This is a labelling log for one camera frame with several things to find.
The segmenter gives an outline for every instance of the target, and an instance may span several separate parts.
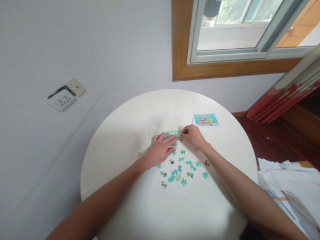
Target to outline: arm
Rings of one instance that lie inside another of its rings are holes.
[[[265,237],[308,239],[264,190],[206,142],[198,127],[186,126],[181,136],[208,158],[240,210]]]
[[[84,200],[56,227],[47,240],[93,239],[110,219],[137,179],[147,169],[159,165],[175,151],[170,146],[174,144],[177,137],[170,136],[163,139],[166,135],[167,133],[155,136],[152,146],[142,157]]]

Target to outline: wooden window frame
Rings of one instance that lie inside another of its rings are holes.
[[[258,75],[290,71],[302,58],[187,65],[193,0],[172,0],[172,80]]]

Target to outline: electrical outlet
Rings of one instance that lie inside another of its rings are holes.
[[[76,78],[71,79],[66,83],[66,86],[70,88],[78,97],[81,97],[87,90],[79,83]]]
[[[66,89],[61,90],[52,97],[46,100],[46,102],[57,109],[59,112],[64,112],[70,107],[77,99]]]

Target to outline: forearm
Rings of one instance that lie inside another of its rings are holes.
[[[126,171],[103,185],[83,201],[74,212],[57,226],[47,240],[93,239],[145,170],[143,164],[136,161]]]
[[[285,236],[285,239],[307,239],[279,206],[256,183],[225,160],[210,144],[200,148],[240,210],[254,224]]]

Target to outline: wooden door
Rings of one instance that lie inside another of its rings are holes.
[[[319,22],[320,0],[310,0],[276,47],[298,47]]]

